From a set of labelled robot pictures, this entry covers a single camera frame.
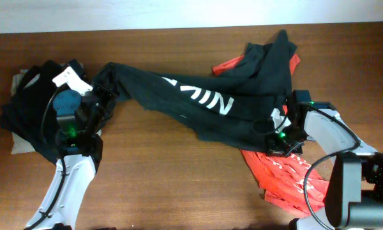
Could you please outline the black Nike t-shirt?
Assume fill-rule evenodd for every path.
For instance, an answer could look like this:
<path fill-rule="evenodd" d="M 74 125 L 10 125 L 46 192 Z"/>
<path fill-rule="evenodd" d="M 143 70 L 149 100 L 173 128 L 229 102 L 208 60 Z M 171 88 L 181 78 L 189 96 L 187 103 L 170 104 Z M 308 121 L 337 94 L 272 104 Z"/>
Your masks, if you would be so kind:
<path fill-rule="evenodd" d="M 93 80 L 115 86 L 118 102 L 134 99 L 193 129 L 203 141 L 266 151 L 266 134 L 274 130 L 271 113 L 277 108 L 284 114 L 285 96 L 292 91 L 290 60 L 296 49 L 281 30 L 273 43 L 248 43 L 241 62 L 218 76 L 150 72 L 109 62 Z"/>

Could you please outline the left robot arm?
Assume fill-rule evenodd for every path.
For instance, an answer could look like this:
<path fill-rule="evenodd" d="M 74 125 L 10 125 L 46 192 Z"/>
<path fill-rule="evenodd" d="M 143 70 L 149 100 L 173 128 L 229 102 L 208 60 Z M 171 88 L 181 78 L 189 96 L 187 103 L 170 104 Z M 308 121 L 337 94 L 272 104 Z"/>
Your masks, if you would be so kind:
<path fill-rule="evenodd" d="M 79 92 L 62 85 L 50 99 L 59 130 L 54 144 L 56 171 L 47 193 L 26 229 L 74 229 L 86 190 L 102 160 L 98 134 L 119 93 L 93 82 Z"/>

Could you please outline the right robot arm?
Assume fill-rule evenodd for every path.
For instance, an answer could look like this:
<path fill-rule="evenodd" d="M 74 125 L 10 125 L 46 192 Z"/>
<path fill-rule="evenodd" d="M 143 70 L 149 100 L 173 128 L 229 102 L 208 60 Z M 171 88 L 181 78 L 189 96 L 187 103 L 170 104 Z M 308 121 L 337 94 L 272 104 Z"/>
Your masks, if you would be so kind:
<path fill-rule="evenodd" d="M 305 187 L 314 168 L 334 160 L 324 208 L 295 218 L 289 229 L 383 229 L 383 153 L 362 141 L 331 103 L 314 102 L 307 90 L 294 90 L 283 104 L 287 111 L 266 134 L 266 154 L 301 153 L 307 138 L 313 139 L 325 156 L 307 170 Z"/>

